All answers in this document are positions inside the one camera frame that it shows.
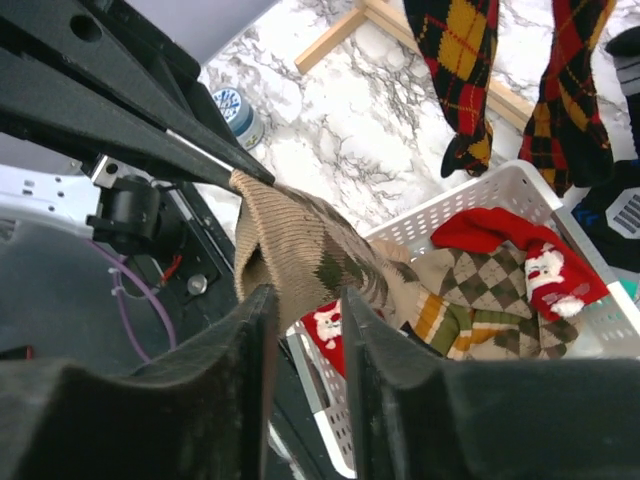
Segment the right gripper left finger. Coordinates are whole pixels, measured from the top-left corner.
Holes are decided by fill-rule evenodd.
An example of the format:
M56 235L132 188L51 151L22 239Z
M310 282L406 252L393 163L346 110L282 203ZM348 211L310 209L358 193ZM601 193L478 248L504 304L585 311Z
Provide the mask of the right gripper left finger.
M5 479L260 479L279 305L258 287L129 377L62 359L1 366Z

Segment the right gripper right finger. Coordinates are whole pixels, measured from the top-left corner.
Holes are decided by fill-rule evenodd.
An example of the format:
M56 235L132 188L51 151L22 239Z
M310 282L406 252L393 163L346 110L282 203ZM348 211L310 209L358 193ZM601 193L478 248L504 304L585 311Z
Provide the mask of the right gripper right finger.
M635 360L452 361L347 287L342 333L361 479L635 479Z

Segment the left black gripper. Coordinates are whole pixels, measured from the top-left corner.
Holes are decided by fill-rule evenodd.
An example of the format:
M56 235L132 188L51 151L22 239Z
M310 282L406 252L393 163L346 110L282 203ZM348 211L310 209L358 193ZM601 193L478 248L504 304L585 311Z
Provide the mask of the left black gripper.
M236 140L198 62L125 1L1 3L1 131L96 165L229 186L273 175Z

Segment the beige brown argyle sock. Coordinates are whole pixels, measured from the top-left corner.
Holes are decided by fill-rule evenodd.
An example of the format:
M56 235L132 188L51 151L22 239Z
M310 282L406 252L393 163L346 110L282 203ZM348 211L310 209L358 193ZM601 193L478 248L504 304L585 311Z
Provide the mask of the beige brown argyle sock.
M236 170L230 185L242 198L235 229L239 299L271 284L280 328L356 289L394 328L415 325L424 290L396 251L365 240L328 202Z

